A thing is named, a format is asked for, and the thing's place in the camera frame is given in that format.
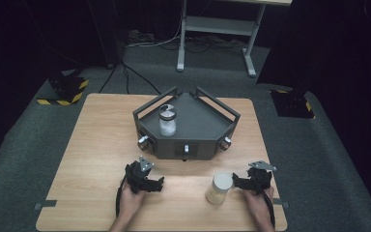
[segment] desk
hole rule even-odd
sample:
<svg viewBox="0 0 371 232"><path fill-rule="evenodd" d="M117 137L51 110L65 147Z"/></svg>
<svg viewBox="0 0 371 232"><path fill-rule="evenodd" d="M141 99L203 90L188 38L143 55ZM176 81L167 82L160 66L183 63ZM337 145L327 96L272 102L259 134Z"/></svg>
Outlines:
<svg viewBox="0 0 371 232"><path fill-rule="evenodd" d="M256 71L252 64L251 51L255 38L261 25L261 20L267 5L289 6L292 0L227 0L231 2L244 2L260 4L260 10L255 21L231 20L224 18L209 18L186 15L186 0L183 0L182 32L177 60L177 71L182 72L185 68L185 39L186 31L211 32L231 35L249 36L248 48L243 48L243 58L246 63L249 76L255 76Z"/></svg>
<svg viewBox="0 0 371 232"><path fill-rule="evenodd" d="M106 231L115 218L115 199L126 164L143 156L156 165L149 178L164 176L161 192L147 193L129 231L252 231L239 188L231 188L220 206L210 204L205 191L216 172L246 178L248 164L269 161L252 102L219 99L241 114L233 144L211 160L157 159L137 147L132 111L154 96L92 94L76 122L43 207L40 231ZM279 198L274 179L274 198ZM287 228L281 205L274 205L276 230Z"/></svg>

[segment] yellow and black tape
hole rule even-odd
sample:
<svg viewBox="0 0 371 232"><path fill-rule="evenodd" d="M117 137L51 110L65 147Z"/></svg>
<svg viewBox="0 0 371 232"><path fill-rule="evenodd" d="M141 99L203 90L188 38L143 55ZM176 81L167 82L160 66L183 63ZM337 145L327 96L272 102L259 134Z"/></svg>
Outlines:
<svg viewBox="0 0 371 232"><path fill-rule="evenodd" d="M77 94L73 96L73 98L69 100L55 100L55 99L37 99L37 103L39 104L57 104L57 105L71 105L79 102L79 100L83 96L84 89L86 88L87 84L89 83L89 80L84 80L79 88Z"/></svg>

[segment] jar on table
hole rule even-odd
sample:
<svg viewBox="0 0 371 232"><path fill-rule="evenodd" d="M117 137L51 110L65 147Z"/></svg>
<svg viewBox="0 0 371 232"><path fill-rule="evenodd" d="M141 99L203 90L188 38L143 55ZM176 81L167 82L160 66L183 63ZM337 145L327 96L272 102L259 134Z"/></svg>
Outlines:
<svg viewBox="0 0 371 232"><path fill-rule="evenodd" d="M177 111L172 104L164 104L159 109L159 131L163 136L173 136L176 133Z"/></svg>
<svg viewBox="0 0 371 232"><path fill-rule="evenodd" d="M230 174L215 174L212 184L206 191L207 200L214 205L222 204L231 186L233 186L233 178Z"/></svg>

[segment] glass jar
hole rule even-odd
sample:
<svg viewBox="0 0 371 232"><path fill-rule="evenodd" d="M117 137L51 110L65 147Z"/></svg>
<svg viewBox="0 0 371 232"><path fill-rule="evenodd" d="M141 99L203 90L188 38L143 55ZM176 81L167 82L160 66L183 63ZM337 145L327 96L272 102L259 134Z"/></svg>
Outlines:
<svg viewBox="0 0 371 232"><path fill-rule="evenodd" d="M171 104L164 104L159 109L159 131L163 136L173 136L176 133L177 111Z"/></svg>
<svg viewBox="0 0 371 232"><path fill-rule="evenodd" d="M214 205L222 204L231 186L233 186L233 178L230 174L215 174L212 184L206 191L207 200Z"/></svg>

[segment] human hand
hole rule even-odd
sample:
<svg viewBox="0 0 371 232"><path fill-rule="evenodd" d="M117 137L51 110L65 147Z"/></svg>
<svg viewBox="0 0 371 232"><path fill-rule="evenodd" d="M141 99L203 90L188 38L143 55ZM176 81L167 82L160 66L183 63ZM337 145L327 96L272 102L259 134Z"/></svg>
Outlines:
<svg viewBox="0 0 371 232"><path fill-rule="evenodd" d="M119 216L114 220L109 232L126 231L134 215L140 209L145 195L146 191L144 190L140 190L138 193L133 193L128 181L123 183Z"/></svg>
<svg viewBox="0 0 371 232"><path fill-rule="evenodd" d="M273 187L265 189L264 192L272 203ZM248 210L258 229L263 232L275 231L271 223L270 210L264 196L262 194L257 195L255 191L246 189L243 190L243 193L248 203Z"/></svg>

